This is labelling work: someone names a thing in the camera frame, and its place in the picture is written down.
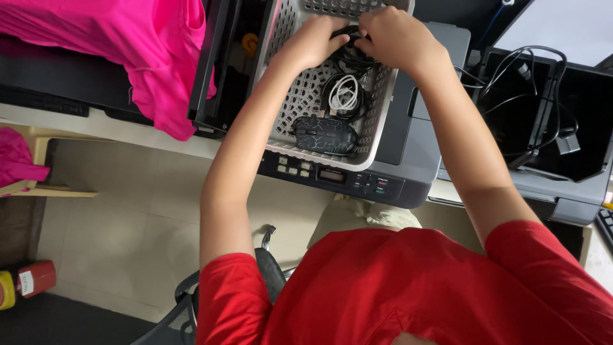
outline computer mouse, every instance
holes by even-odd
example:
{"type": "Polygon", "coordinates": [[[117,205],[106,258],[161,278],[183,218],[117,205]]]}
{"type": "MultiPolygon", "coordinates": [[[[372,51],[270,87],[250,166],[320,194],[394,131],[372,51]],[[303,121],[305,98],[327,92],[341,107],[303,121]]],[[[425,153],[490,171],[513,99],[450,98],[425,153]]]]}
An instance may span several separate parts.
{"type": "Polygon", "coordinates": [[[303,150],[332,155],[350,155],[357,150],[359,137],[348,123],[332,118],[301,116],[292,126],[296,146],[303,150]]]}

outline white paper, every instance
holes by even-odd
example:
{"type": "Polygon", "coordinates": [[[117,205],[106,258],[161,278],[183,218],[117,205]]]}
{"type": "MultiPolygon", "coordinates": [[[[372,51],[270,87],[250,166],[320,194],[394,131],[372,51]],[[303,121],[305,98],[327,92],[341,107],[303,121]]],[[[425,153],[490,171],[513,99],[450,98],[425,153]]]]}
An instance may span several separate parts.
{"type": "Polygon", "coordinates": [[[34,292],[34,278],[32,278],[32,271],[26,271],[19,274],[19,280],[21,280],[21,295],[25,296],[34,292]]]}
{"type": "MultiPolygon", "coordinates": [[[[613,54],[613,0],[534,0],[494,47],[557,49],[569,62],[596,66],[613,54]]],[[[559,60],[553,53],[535,55],[559,60]]]]}

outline pink cloth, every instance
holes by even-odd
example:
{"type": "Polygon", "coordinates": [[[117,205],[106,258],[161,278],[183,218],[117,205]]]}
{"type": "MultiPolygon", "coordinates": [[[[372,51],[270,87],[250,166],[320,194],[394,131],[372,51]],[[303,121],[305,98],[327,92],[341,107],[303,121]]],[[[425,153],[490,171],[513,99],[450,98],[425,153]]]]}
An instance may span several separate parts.
{"type": "Polygon", "coordinates": [[[32,164],[21,134],[9,127],[0,128],[0,188],[21,180],[44,181],[48,173],[48,167],[32,164]]]}
{"type": "MultiPolygon", "coordinates": [[[[205,29],[201,0],[0,0],[0,33],[122,64],[133,102],[181,141],[196,131],[186,116],[205,29]]],[[[207,99],[216,92],[211,76],[207,99]]]]}

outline boy's left hand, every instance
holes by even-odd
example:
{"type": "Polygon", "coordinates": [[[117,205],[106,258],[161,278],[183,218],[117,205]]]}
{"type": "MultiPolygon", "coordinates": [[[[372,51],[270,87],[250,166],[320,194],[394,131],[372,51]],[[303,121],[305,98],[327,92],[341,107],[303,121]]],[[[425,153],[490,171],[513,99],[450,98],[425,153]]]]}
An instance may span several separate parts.
{"type": "Polygon", "coordinates": [[[336,30],[342,29],[349,21],[328,15],[310,15],[302,27],[283,45],[277,54],[286,63],[292,64],[297,73],[320,65],[330,54],[349,42],[349,35],[330,38],[336,30]]]}

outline black office chair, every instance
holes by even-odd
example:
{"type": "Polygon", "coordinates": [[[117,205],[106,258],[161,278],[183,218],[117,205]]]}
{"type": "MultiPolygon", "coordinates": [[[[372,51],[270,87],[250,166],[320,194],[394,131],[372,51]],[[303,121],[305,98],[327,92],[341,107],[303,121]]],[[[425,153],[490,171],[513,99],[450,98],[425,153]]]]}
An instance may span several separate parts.
{"type": "MultiPolygon", "coordinates": [[[[257,268],[262,273],[270,302],[276,302],[281,289],[296,267],[282,271],[275,258],[268,251],[270,237],[276,228],[267,225],[262,247],[256,248],[257,268]]],[[[185,278],[175,289],[177,306],[149,332],[134,341],[132,345],[195,345],[196,319],[198,316],[198,279],[200,271],[185,278]]]]}

